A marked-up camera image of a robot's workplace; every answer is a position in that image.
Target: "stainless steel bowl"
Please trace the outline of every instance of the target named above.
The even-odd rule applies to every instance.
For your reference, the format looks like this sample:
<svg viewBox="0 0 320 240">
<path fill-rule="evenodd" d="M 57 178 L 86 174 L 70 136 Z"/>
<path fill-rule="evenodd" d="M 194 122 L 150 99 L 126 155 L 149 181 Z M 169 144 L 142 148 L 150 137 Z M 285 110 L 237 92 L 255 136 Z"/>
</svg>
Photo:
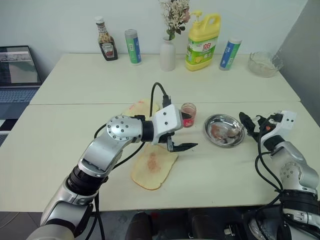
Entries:
<svg viewBox="0 0 320 240">
<path fill-rule="evenodd" d="M 235 118 L 225 114 L 215 114 L 207 118 L 204 122 L 204 134 L 214 144 L 232 148 L 245 137 L 243 125 Z"/>
</svg>

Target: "white table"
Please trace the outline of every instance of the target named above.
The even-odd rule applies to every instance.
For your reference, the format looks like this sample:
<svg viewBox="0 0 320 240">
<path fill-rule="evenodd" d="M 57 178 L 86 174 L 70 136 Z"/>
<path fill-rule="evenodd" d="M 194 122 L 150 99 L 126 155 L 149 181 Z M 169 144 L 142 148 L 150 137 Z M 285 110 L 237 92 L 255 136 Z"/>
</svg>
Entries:
<svg viewBox="0 0 320 240">
<path fill-rule="evenodd" d="M 0 148 L 0 211 L 42 212 L 77 164 L 95 130 L 128 106 L 28 106 Z M 295 126 L 286 139 L 320 173 L 320 129 L 300 102 L 198 103 L 196 107 L 195 125 L 176 132 L 174 141 L 199 145 L 179 154 L 163 186 L 150 191 L 135 184 L 130 178 L 133 158 L 114 170 L 101 187 L 102 211 L 268 203 L 275 192 L 255 172 L 256 142 L 246 136 L 237 147 L 225 149 L 204 136 L 205 119 L 216 113 L 238 118 L 240 111 L 250 116 L 266 116 L 277 110 L 297 112 Z M 129 145 L 123 158 L 138 146 Z"/>
<path fill-rule="evenodd" d="M 280 73 L 271 78 L 251 73 L 249 55 L 237 55 L 229 71 L 218 68 L 218 54 L 210 66 L 194 72 L 185 68 L 184 57 L 178 55 L 175 70 L 164 72 L 159 55 L 143 55 L 142 64 L 133 66 L 127 54 L 109 62 L 101 54 L 66 54 L 31 104 L 132 104 L 149 97 L 154 82 L 163 84 L 173 103 L 300 101 Z"/>
</svg>

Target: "laptop keyboard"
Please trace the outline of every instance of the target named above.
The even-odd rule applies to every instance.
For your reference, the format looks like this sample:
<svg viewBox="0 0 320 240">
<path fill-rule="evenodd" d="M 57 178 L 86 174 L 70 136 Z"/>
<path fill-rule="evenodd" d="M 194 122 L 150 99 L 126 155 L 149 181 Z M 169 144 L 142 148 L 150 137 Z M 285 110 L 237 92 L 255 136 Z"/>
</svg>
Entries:
<svg viewBox="0 0 320 240">
<path fill-rule="evenodd" d="M 29 103 L 38 89 L 1 90 L 0 103 Z"/>
<path fill-rule="evenodd" d="M 4 143 L 7 138 L 7 134 L 0 134 L 0 146 Z"/>
</svg>

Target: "cylindrical canister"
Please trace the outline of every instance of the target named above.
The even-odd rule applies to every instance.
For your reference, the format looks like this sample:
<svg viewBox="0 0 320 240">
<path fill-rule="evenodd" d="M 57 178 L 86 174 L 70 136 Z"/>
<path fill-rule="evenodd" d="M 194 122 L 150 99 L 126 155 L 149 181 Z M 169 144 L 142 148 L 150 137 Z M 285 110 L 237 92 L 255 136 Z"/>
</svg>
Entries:
<svg viewBox="0 0 320 240">
<path fill-rule="evenodd" d="M 138 41 L 138 32 L 134 29 L 129 29 L 124 32 L 126 46 L 128 47 L 130 61 L 134 65 L 141 64 L 140 47 Z"/>
<path fill-rule="evenodd" d="M 238 49 L 240 47 L 242 40 L 236 39 L 236 38 L 230 38 L 228 43 L 226 44 L 220 66 L 219 68 L 221 70 L 229 70 L 231 67 L 231 64 L 233 63 L 235 56 L 238 52 Z"/>
</svg>

